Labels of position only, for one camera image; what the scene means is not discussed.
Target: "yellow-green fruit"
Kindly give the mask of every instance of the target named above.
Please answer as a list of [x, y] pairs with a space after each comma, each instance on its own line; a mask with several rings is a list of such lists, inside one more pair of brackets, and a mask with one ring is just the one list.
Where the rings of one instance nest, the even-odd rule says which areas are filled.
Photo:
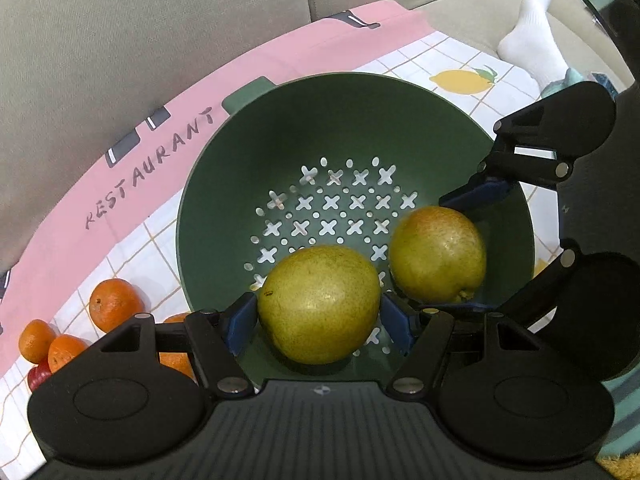
[[460, 303], [484, 280], [486, 250], [473, 222], [446, 207], [428, 206], [402, 219], [389, 244], [396, 284], [414, 300]]
[[369, 337], [378, 317], [375, 267], [344, 246], [300, 249], [269, 273], [258, 295], [260, 323], [289, 359], [339, 361]]

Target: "red apple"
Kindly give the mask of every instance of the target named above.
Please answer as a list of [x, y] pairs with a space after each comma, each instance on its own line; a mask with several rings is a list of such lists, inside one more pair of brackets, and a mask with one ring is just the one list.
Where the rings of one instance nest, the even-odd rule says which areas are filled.
[[52, 373], [49, 369], [49, 361], [48, 359], [44, 359], [44, 361], [42, 361], [38, 366], [34, 366], [27, 373], [27, 384], [29, 385], [29, 389], [34, 392], [38, 386], [51, 376]]

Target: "green bowl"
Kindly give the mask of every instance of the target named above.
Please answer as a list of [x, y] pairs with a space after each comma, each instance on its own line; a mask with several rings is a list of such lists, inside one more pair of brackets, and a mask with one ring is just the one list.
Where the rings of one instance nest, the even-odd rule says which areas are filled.
[[[278, 87], [260, 78], [223, 107], [232, 115], [200, 154], [178, 214], [178, 268], [192, 310], [224, 310], [290, 251], [314, 243], [361, 252], [390, 289], [393, 228], [465, 184], [492, 146], [448, 101], [386, 76], [325, 74]], [[498, 305], [532, 276], [526, 200], [516, 186], [468, 216], [487, 246], [475, 301]], [[256, 384], [306, 376], [384, 384], [402, 356], [378, 324], [349, 359], [302, 367], [258, 326], [238, 361]]]

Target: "orange fruit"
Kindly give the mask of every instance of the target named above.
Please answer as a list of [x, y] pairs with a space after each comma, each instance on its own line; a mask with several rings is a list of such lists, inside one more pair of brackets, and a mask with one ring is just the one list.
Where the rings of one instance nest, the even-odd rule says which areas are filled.
[[71, 359], [77, 357], [80, 352], [86, 349], [87, 344], [82, 339], [62, 334], [55, 338], [49, 347], [49, 368], [54, 374]]
[[47, 358], [49, 345], [56, 338], [56, 333], [43, 320], [30, 321], [20, 334], [18, 348], [22, 357], [35, 365]]
[[136, 313], [144, 312], [136, 289], [120, 278], [98, 283], [89, 298], [89, 315], [103, 332], [110, 332]]
[[[184, 318], [187, 317], [190, 312], [183, 312], [182, 314], [176, 314], [175, 316], [169, 316], [164, 320], [165, 323], [181, 323], [184, 321]], [[191, 363], [189, 362], [189, 357], [187, 354], [183, 352], [160, 352], [160, 364], [164, 366], [168, 366], [169, 368], [173, 368], [174, 370], [178, 370], [182, 372], [186, 376], [195, 380], [195, 376], [193, 375], [193, 369], [191, 368]]]

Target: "lemon print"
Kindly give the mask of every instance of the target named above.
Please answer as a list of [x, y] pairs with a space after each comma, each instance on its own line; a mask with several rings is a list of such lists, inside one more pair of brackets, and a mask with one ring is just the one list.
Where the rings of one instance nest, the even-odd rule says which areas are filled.
[[466, 95], [477, 94], [491, 88], [498, 75], [493, 68], [486, 67], [489, 70], [482, 68], [475, 68], [475, 72], [470, 70], [445, 70], [429, 79], [447, 92]]

